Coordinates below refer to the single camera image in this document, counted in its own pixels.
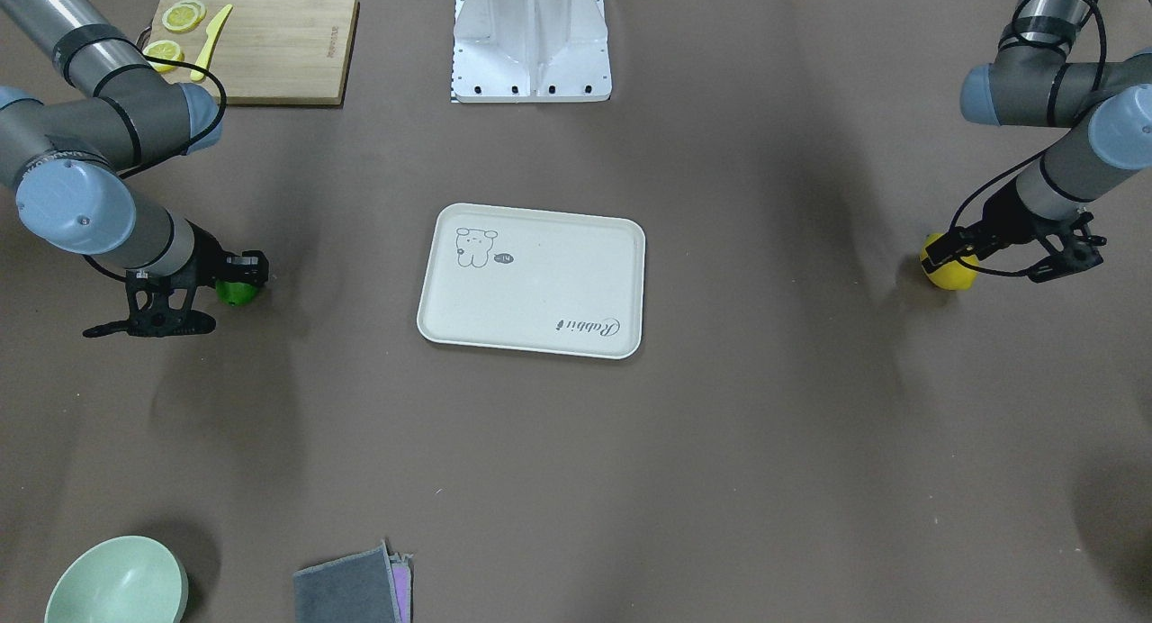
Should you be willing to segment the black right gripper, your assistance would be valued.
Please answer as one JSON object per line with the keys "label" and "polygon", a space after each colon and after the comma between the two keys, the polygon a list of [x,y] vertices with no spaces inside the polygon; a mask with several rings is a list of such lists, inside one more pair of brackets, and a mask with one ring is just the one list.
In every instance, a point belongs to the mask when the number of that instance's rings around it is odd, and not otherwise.
{"label": "black right gripper", "polygon": [[128,318],[94,325],[83,331],[83,337],[103,339],[114,333],[137,339],[206,335],[217,329],[217,320],[194,307],[199,288],[215,292],[217,281],[263,288],[268,278],[270,263],[264,251],[236,254],[219,245],[198,245],[190,261],[172,275],[128,274]]}

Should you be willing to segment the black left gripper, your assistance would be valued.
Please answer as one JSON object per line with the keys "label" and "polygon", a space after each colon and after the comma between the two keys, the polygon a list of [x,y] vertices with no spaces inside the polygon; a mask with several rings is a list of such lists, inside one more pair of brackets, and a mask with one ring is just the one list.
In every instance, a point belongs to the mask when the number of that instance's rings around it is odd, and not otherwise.
{"label": "black left gripper", "polygon": [[1039,242],[1048,254],[1016,275],[1037,284],[1058,281],[1102,264],[1099,248],[1106,238],[1089,229],[1093,219],[1091,212],[1075,212],[1064,220],[1049,220],[1026,208],[1016,191],[999,191],[984,203],[976,230],[930,234],[922,246],[922,269],[942,269],[952,263],[978,269],[978,261],[1001,249]]}

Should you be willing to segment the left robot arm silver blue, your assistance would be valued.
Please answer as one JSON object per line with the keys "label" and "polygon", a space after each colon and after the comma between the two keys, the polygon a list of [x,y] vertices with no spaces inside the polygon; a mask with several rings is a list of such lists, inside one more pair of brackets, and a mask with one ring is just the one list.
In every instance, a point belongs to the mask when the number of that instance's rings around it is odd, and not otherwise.
{"label": "left robot arm silver blue", "polygon": [[1151,164],[1149,51],[1111,62],[1099,0],[1017,0],[995,60],[967,74],[961,111],[983,126],[1062,128],[1061,139],[982,185],[978,221],[953,218],[922,246],[929,281],[967,290],[1009,246],[1040,244],[1034,283],[1102,263],[1089,204]]}

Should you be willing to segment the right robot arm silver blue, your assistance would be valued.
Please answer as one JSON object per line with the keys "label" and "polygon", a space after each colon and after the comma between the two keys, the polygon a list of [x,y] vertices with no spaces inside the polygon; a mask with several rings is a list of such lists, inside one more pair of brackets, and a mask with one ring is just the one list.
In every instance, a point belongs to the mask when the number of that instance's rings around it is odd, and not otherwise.
{"label": "right robot arm silver blue", "polygon": [[259,250],[233,253],[200,226],[127,184],[173,157],[213,146],[228,97],[156,71],[161,56],[108,23],[90,0],[1,0],[3,12],[82,98],[50,105],[3,86],[3,187],[28,230],[124,288],[128,314],[86,339],[196,336],[217,322],[199,288],[243,304],[270,278]]}

